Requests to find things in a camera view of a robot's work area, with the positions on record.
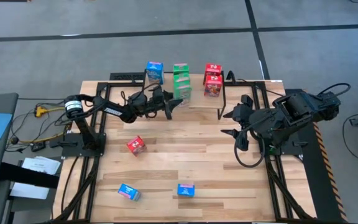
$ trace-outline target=gray floor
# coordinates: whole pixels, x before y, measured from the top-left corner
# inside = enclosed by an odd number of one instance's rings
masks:
[[[258,27],[358,24],[358,4],[347,0],[251,0]],[[57,1],[0,3],[0,37],[90,34],[147,30],[250,27],[244,1]],[[340,97],[338,117],[319,125],[349,221],[358,222],[358,160],[345,149],[342,122],[358,113],[358,29],[264,32],[260,39],[271,79],[286,88],[318,93],[328,85],[348,82],[352,90]],[[261,79],[252,33],[120,37],[111,39],[0,42],[0,93],[20,97],[64,98],[78,93],[83,80],[106,80],[110,72],[144,69],[148,60],[166,65],[188,62],[202,72],[206,62],[221,63],[236,76]],[[38,101],[20,101],[17,114]],[[58,116],[53,114],[51,120]],[[19,137],[33,138],[41,120],[31,118]],[[51,128],[46,135],[61,131]],[[346,128],[350,147],[358,154],[358,128]],[[58,156],[59,149],[37,154],[6,153],[4,160]],[[17,213],[14,223],[49,218],[42,210]]]

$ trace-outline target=red box with white label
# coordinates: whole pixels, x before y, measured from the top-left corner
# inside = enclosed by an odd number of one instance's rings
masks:
[[[143,151],[145,151],[147,149],[147,147],[144,144],[143,140],[139,136],[136,136],[136,138],[134,138],[131,141],[129,141],[127,143],[127,147],[128,147],[129,150],[131,150],[131,152],[135,156],[139,155],[141,152],[143,152]]]
[[[207,75],[205,78],[204,96],[218,97],[221,92],[223,80],[222,76]]]
[[[205,85],[205,78],[207,75],[216,75],[216,76],[220,76],[222,73],[222,65],[217,65],[214,63],[207,63],[205,66],[205,72],[204,72],[204,82],[203,84]]]

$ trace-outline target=blue box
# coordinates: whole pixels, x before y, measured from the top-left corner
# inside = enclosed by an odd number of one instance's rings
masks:
[[[121,184],[121,187],[118,190],[118,193],[131,199],[134,201],[137,201],[140,197],[140,192],[137,191],[136,189],[133,189],[132,187],[126,185],[126,184]]]
[[[195,186],[191,184],[178,184],[178,195],[194,197]]]
[[[164,84],[164,65],[160,62],[147,62],[146,74],[150,83]]]

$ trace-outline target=juice box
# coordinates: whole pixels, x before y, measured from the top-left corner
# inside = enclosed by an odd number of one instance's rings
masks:
[[[138,190],[126,184],[121,184],[118,193],[134,201],[137,201],[140,197],[140,192]]]
[[[223,80],[222,76],[207,75],[205,80],[204,96],[218,97],[221,92]]]
[[[147,62],[146,74],[150,83],[164,83],[164,66],[160,62]]]
[[[187,105],[191,98],[191,84],[189,73],[179,73],[173,76],[173,97],[183,99],[180,106]]]
[[[178,195],[194,197],[195,186],[191,184],[178,184]]]
[[[207,75],[216,75],[216,76],[220,76],[222,73],[222,65],[217,65],[217,64],[213,64],[213,63],[207,63],[205,66],[205,72],[204,72],[204,82],[203,84],[205,85],[205,78]]]
[[[173,64],[173,75],[189,73],[189,66],[186,63]]]
[[[136,136],[134,139],[130,140],[127,143],[127,147],[135,156],[139,155],[141,152],[144,152],[147,149],[143,140],[139,136]]]

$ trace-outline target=green box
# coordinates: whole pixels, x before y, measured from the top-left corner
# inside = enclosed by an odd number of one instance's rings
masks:
[[[189,65],[186,63],[173,64],[173,74],[189,73]]]
[[[173,97],[183,99],[180,106],[187,105],[191,98],[191,83],[189,73],[179,73],[173,76]]]

